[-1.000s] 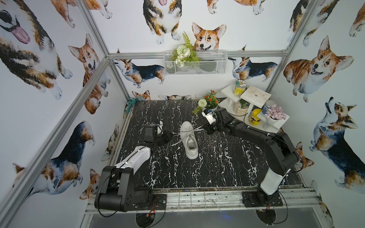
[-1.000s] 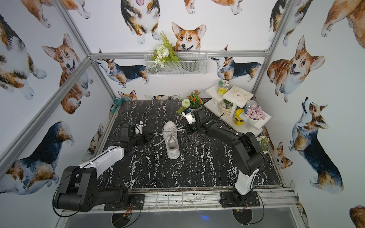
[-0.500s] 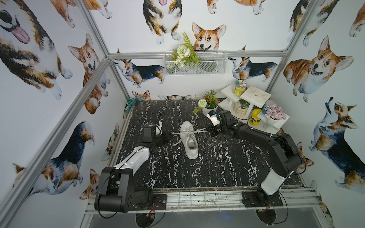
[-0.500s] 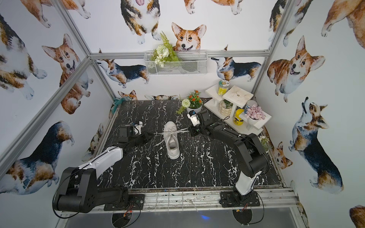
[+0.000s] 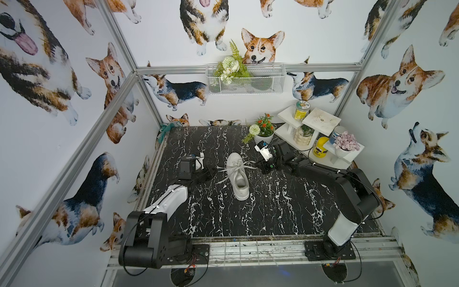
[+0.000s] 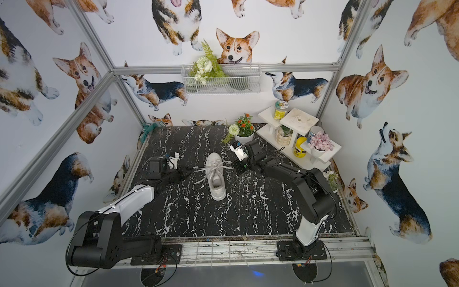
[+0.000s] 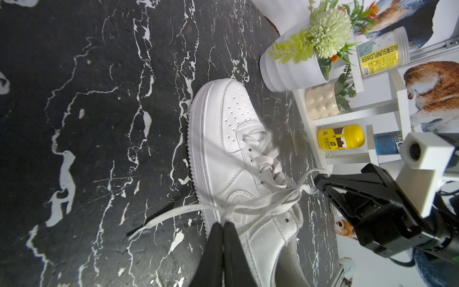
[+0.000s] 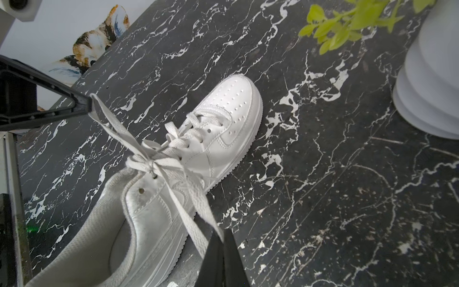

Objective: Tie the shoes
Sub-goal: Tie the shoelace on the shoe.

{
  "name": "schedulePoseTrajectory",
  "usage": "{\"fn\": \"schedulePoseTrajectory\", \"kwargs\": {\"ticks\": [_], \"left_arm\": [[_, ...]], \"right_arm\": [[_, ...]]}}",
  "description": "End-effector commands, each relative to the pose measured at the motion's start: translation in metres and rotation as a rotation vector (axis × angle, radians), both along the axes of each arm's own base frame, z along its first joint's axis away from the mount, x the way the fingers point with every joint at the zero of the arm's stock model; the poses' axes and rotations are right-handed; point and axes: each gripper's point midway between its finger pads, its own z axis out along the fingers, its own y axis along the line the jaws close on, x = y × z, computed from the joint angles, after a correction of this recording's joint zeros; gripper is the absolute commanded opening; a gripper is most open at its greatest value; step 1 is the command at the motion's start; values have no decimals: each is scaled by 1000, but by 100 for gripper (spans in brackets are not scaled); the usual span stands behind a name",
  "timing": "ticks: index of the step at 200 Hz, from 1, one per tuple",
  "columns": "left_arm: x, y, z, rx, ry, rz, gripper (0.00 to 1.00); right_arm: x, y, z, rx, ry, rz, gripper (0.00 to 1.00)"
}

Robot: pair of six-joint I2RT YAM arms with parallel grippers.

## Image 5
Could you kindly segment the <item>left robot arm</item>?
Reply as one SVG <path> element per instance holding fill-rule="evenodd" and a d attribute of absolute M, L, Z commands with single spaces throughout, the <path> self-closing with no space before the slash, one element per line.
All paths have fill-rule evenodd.
<path fill-rule="evenodd" d="M 164 265 L 209 264 L 210 246 L 193 244 L 186 234 L 171 234 L 168 222 L 180 205 L 188 200 L 191 187 L 210 181 L 216 168 L 207 167 L 204 154 L 180 159 L 178 175 L 152 205 L 133 211 L 127 217 L 118 263 L 129 276 Z"/>

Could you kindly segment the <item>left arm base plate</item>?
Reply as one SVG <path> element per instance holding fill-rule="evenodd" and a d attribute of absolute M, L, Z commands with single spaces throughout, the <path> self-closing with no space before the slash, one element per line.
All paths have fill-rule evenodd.
<path fill-rule="evenodd" d="M 192 244 L 184 255 L 166 257 L 163 265 L 208 265 L 209 259 L 209 244 Z"/>

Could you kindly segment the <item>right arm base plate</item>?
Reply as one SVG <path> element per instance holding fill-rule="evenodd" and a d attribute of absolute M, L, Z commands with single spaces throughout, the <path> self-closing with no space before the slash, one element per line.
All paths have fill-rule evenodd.
<path fill-rule="evenodd" d="M 356 259 L 355 251 L 349 240 L 343 246 L 337 246 L 329 240 L 305 241 L 305 256 L 309 261 Z"/>

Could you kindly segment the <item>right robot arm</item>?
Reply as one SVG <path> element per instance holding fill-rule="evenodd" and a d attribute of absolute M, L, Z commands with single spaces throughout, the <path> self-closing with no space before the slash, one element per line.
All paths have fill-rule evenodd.
<path fill-rule="evenodd" d="M 262 157 L 257 161 L 257 166 L 263 174 L 274 169 L 284 170 L 293 177 L 312 179 L 333 192 L 339 215 L 324 235 L 322 243 L 306 247 L 306 256 L 312 261 L 342 256 L 359 226 L 383 205 L 368 178 L 358 168 L 341 171 L 317 164 L 305 156 L 296 156 L 285 141 L 277 141 L 272 145 L 261 141 L 254 149 Z"/>

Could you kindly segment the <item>white sneaker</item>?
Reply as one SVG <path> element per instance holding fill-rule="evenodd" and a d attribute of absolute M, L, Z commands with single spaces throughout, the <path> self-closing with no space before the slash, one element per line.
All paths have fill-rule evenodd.
<path fill-rule="evenodd" d="M 249 180 L 245 172 L 246 163 L 238 153 L 231 153 L 227 159 L 227 175 L 235 198 L 245 201 L 249 197 Z"/>

